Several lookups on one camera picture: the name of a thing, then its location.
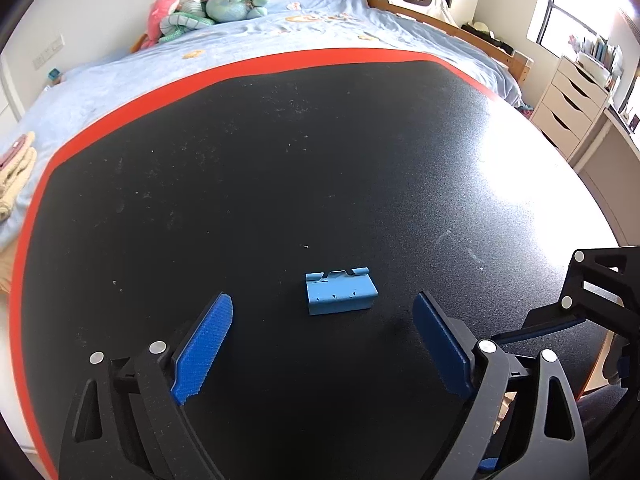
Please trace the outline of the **white drawer cabinet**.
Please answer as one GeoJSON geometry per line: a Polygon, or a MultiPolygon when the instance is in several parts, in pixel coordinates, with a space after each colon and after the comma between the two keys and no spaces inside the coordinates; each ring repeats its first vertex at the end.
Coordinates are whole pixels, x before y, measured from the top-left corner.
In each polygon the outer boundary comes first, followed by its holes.
{"type": "Polygon", "coordinates": [[[610,92],[580,64],[562,56],[530,121],[570,160],[586,140],[610,99],[610,92]]]}

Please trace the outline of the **pink plush toy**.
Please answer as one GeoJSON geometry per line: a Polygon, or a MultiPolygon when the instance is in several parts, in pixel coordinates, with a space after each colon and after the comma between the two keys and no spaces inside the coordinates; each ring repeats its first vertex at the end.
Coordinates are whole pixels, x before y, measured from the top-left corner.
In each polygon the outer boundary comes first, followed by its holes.
{"type": "Polygon", "coordinates": [[[137,43],[138,50],[147,49],[158,43],[162,34],[160,23],[178,8],[179,3],[180,0],[155,0],[146,20],[146,31],[137,43]]]}

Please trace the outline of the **small blue plastic block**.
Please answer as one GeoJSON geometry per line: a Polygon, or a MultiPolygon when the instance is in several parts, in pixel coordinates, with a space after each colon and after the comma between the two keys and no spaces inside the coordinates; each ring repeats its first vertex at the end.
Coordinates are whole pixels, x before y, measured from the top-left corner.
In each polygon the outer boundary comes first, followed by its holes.
{"type": "Polygon", "coordinates": [[[378,289],[365,266],[307,273],[305,283],[310,315],[367,310],[378,298],[378,289]]]}

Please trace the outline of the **striped green plush toy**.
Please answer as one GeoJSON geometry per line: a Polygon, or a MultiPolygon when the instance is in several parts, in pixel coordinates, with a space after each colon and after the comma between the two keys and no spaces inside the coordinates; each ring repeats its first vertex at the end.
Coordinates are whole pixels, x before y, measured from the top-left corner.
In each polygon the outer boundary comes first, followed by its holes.
{"type": "Polygon", "coordinates": [[[160,21],[160,39],[164,44],[179,38],[187,32],[212,26],[215,22],[209,18],[202,0],[188,0],[181,8],[168,14],[160,21]]]}

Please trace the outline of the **red table with black top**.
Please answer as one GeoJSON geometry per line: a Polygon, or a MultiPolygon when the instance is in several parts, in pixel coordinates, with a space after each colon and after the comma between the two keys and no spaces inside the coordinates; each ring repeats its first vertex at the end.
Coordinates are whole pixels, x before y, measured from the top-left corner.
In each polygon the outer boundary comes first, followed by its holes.
{"type": "Polygon", "coordinates": [[[134,99],[60,148],[18,245],[12,358],[58,470],[90,356],[139,353],[218,292],[231,330],[186,412],[229,479],[416,479],[461,401],[421,344],[430,292],[477,336],[559,297],[614,234],[519,112],[425,55],[255,58],[134,99]],[[367,310],[310,315],[305,275],[369,269],[367,310]]]}

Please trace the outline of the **beige folded towel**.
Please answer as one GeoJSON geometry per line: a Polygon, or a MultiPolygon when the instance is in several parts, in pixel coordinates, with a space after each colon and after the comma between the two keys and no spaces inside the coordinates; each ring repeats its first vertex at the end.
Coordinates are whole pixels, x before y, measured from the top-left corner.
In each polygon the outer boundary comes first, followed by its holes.
{"type": "Polygon", "coordinates": [[[1,155],[0,218],[6,221],[12,214],[18,194],[26,185],[37,161],[35,133],[26,132],[15,139],[1,155]]]}

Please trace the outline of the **bed with light blue sheet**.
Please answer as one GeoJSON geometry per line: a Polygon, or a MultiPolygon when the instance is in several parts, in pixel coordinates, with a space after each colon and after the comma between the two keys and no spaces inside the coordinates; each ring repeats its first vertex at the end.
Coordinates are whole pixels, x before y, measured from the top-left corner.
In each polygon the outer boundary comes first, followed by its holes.
{"type": "Polygon", "coordinates": [[[1,290],[11,289],[17,240],[37,183],[54,153],[113,110],[176,80],[248,58],[297,50],[389,48],[435,55],[514,107],[523,95],[506,66],[433,26],[372,8],[367,0],[290,0],[254,20],[213,25],[123,58],[70,70],[2,133],[4,152],[22,136],[35,158],[1,222],[1,290]]]}

